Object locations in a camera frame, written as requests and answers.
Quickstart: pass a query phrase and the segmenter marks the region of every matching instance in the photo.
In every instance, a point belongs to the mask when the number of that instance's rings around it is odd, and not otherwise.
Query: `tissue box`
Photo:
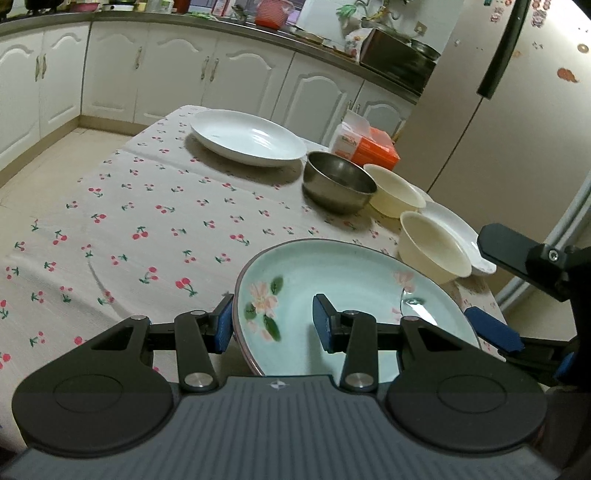
[[[400,157],[389,135],[369,125],[360,115],[347,110],[329,144],[330,151],[363,167],[373,163],[392,170]]]

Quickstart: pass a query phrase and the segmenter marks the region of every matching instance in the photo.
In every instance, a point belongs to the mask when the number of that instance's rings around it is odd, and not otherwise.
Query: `stainless steel bowl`
[[[432,61],[437,60],[441,56],[441,54],[437,50],[435,50],[435,48],[432,48],[429,45],[424,44],[422,41],[411,40],[410,46],[413,48],[413,50],[422,53],[429,60]]]
[[[361,210],[378,190],[362,168],[326,152],[308,153],[303,189],[321,207],[341,214]]]

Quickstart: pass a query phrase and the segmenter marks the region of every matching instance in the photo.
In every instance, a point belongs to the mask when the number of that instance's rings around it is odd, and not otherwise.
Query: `white plate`
[[[492,275],[496,271],[496,265],[485,260],[480,255],[476,243],[478,234],[455,213],[435,202],[427,202],[427,206],[421,209],[421,213],[437,222],[456,239],[457,243],[468,255],[474,275]]]
[[[191,128],[208,149],[246,165],[283,167],[306,154],[300,137],[248,113],[203,110],[193,115]]]

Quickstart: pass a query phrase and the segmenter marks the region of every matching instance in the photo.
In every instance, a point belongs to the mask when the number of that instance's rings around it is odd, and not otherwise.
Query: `light blue plate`
[[[322,349],[314,295],[324,293],[339,312],[361,310],[380,323],[399,323],[402,288],[402,314],[434,320],[479,346],[460,308],[431,280],[375,250],[324,239],[287,242],[253,257],[236,282],[234,331],[256,374],[332,374],[338,382],[345,354]],[[379,352],[379,381],[397,375],[396,352]]]

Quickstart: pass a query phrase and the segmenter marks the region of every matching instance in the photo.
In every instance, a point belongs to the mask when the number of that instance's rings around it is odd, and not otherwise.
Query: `pink flower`
[[[273,308],[278,304],[277,297],[269,295],[269,290],[265,282],[253,283],[250,287],[252,295],[252,304],[256,310],[256,313],[264,313],[270,318],[275,317]]]
[[[404,289],[407,293],[414,292],[415,286],[413,283],[414,273],[411,271],[406,272],[394,272],[394,278],[396,282]]]

